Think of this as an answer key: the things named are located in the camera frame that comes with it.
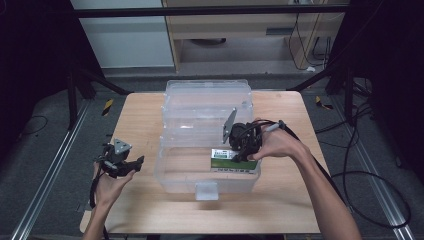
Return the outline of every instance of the person's right hand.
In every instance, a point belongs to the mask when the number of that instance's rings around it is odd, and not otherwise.
[[[294,158],[299,150],[305,151],[307,147],[293,138],[280,128],[271,132],[265,132],[267,125],[262,126],[262,147],[255,154],[249,155],[247,159],[259,160],[264,157],[291,157]]]
[[[93,179],[96,177],[99,167],[99,163],[95,162]],[[125,177],[118,179],[102,174],[96,189],[96,204],[112,207],[121,194],[122,189],[132,180],[134,174],[135,170],[132,170]]]

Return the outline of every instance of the wooden table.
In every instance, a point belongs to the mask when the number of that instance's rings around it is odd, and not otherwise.
[[[253,91],[254,115],[283,120],[326,168],[301,95]],[[133,145],[128,160],[145,156],[140,173],[124,188],[106,228],[111,233],[273,234],[318,233],[312,204],[300,173],[289,158],[265,158],[252,193],[220,194],[218,201],[196,201],[194,194],[165,193],[153,176],[162,131],[162,93],[127,97],[114,138]],[[83,232],[90,219],[86,211]]]

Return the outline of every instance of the dark curtain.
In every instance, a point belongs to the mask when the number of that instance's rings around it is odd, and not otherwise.
[[[0,1],[0,164],[34,105],[66,89],[72,65],[103,76],[79,20],[45,14],[72,10],[69,0],[6,1],[5,10]]]
[[[356,77],[371,80],[381,126],[405,166],[414,169],[424,183],[424,4],[419,0],[383,0],[381,5],[380,1],[353,1],[360,3],[374,7],[364,14],[346,15],[332,57],[346,52],[350,40],[366,26],[347,64]]]

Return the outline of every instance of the stacked plastic containers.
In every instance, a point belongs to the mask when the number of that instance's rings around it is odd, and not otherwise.
[[[235,123],[252,122],[246,80],[169,81],[162,106],[163,131],[155,177],[169,193],[196,193],[216,200],[219,193],[251,192],[260,176],[211,171],[211,150],[223,144],[223,126],[234,108]]]

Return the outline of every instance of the metal rail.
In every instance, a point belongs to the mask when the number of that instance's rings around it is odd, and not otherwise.
[[[342,119],[344,119],[342,100],[340,100],[338,97],[333,97],[332,100],[334,102],[334,106],[338,114],[340,115]],[[351,137],[353,134],[353,129],[347,124],[345,124],[345,126],[349,136]],[[379,175],[377,168],[374,166],[361,139],[358,140],[358,143],[354,146],[354,148],[356,150],[358,160],[362,168],[365,171]],[[384,182],[376,178],[370,178],[369,181],[370,181],[371,187],[374,190],[374,194],[376,195],[380,203],[380,206],[383,209],[383,212],[386,215],[386,218],[390,222],[390,224],[393,226],[396,226],[396,225],[400,225],[404,223],[405,218],[398,204],[396,203],[393,195],[391,194],[389,187],[387,187],[387,185]],[[395,228],[393,229],[393,231],[399,240],[415,239],[408,225],[402,228]]]
[[[78,114],[78,120],[73,129],[69,130],[66,134],[59,150],[56,153],[47,173],[40,184],[40,187],[37,190],[37,193],[34,195],[29,207],[27,208],[24,216],[19,222],[18,226],[12,233],[13,240],[24,240],[29,236],[29,233],[34,226],[35,221],[37,220],[38,214],[40,213],[50,190],[58,176],[60,169],[62,168],[63,163],[66,160],[66,157],[71,149],[72,144],[79,132],[79,129],[84,121],[88,107],[90,106],[90,101],[85,100],[82,103],[81,109]]]

